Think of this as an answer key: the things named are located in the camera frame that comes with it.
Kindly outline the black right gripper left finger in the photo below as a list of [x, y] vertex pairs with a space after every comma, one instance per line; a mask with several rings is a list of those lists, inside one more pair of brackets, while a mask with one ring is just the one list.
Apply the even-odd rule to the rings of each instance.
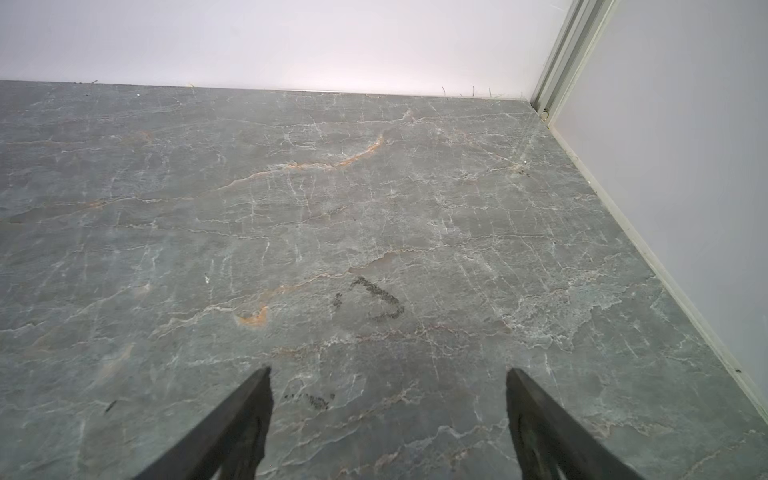
[[249, 376], [138, 479], [254, 479], [274, 408], [271, 368]]

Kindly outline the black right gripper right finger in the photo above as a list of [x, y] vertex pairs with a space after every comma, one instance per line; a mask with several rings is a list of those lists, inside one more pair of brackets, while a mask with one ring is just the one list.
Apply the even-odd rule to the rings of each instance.
[[524, 479], [638, 479], [530, 376], [506, 375], [509, 430]]

